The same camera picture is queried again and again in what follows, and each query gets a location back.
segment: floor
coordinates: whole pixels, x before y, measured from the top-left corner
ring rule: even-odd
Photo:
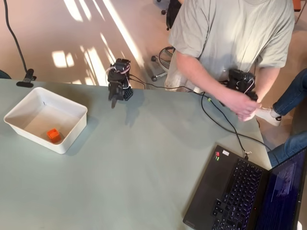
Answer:
[[[9,19],[21,46],[27,68],[33,68],[38,81],[106,85],[106,69],[115,58],[131,60],[131,73],[151,82],[162,72],[150,61],[168,45],[166,1],[156,0],[10,0]],[[0,4],[0,15],[4,6]],[[24,69],[14,40],[0,20],[0,69],[13,79],[23,79]],[[288,60],[278,80],[263,100],[271,106],[296,74],[307,68],[307,9],[296,24]],[[155,84],[163,85],[161,79]],[[133,87],[142,88],[133,83]],[[283,143],[291,130],[293,112],[273,127],[263,121],[260,129],[271,147]],[[307,228],[307,186],[300,221]]]

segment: chair wheel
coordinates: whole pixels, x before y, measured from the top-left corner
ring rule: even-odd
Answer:
[[[152,76],[152,81],[157,81],[157,77],[156,76]]]
[[[157,61],[157,57],[156,56],[152,56],[152,61],[153,62]]]

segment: black laptop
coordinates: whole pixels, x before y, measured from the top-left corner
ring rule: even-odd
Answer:
[[[306,154],[268,171],[217,146],[183,222],[196,230],[296,230]]]

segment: table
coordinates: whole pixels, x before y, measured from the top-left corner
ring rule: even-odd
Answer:
[[[31,89],[0,80],[3,118]],[[0,225],[4,230],[183,230],[183,216],[216,144],[238,140],[187,92],[134,90],[114,109],[107,87],[35,82],[88,107],[88,125],[64,155],[17,135],[0,120]],[[209,103],[205,109],[230,127]],[[262,140],[255,119],[238,122]],[[250,160],[270,169],[265,148],[242,138]]]

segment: laptop screen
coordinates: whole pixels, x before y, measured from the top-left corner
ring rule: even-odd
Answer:
[[[272,170],[256,230],[292,230],[306,151]]]

